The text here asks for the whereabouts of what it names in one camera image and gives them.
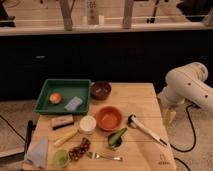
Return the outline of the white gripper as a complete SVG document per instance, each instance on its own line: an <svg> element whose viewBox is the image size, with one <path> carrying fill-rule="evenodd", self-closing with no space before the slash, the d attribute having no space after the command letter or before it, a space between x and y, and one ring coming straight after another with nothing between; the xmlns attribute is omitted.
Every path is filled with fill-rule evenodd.
<svg viewBox="0 0 213 171"><path fill-rule="evenodd" d="M176 116L176 111L172 105L161 103L161 112L163 117L163 123L165 126L168 126L172 123Z"/></svg>

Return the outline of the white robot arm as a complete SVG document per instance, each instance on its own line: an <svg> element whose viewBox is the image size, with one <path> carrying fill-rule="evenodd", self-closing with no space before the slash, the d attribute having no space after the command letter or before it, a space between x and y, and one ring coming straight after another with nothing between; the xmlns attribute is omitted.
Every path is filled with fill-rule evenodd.
<svg viewBox="0 0 213 171"><path fill-rule="evenodd" d="M173 121L174 108L185 100L213 114L213 88L205 84L207 78L207 67L200 62L174 68L166 74L166 86L157 95L165 125Z"/></svg>

